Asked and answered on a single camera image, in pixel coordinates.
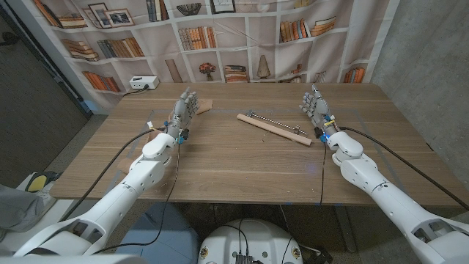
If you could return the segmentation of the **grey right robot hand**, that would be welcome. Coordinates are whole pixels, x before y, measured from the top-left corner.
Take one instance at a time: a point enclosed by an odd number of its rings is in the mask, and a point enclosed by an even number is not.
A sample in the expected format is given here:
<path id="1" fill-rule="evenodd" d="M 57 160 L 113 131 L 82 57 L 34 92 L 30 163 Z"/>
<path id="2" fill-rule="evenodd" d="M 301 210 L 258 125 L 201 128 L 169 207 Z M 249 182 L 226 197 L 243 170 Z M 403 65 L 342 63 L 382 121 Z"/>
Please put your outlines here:
<path id="1" fill-rule="evenodd" d="M 328 104 L 315 84 L 311 85 L 311 92 L 304 94 L 299 108 L 311 120 L 317 139 L 328 139 L 339 132 Z"/>

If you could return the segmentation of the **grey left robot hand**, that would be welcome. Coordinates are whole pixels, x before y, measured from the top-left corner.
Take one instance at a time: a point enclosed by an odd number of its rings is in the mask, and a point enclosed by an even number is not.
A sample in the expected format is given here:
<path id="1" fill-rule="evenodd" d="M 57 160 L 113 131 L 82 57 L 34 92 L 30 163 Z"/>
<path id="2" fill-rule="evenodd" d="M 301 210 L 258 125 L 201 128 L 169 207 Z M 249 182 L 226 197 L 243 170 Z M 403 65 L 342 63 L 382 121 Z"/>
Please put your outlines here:
<path id="1" fill-rule="evenodd" d="M 188 129 L 198 110 L 198 96 L 196 92 L 192 92 L 191 88 L 188 87 L 174 104 L 166 133 L 176 139 L 182 130 Z"/>

